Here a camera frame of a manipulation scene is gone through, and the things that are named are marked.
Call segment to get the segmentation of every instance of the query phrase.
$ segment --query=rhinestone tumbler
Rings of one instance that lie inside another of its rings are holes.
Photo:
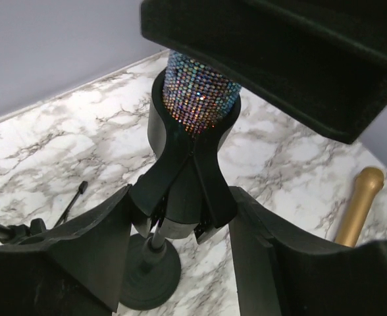
[[[241,86],[193,58],[171,51],[163,103],[192,136],[222,120],[232,109]]]

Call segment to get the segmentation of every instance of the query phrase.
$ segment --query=gold handle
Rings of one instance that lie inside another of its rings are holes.
[[[367,167],[355,180],[354,193],[337,233],[335,242],[348,247],[356,246],[375,195],[384,187],[384,173]]]

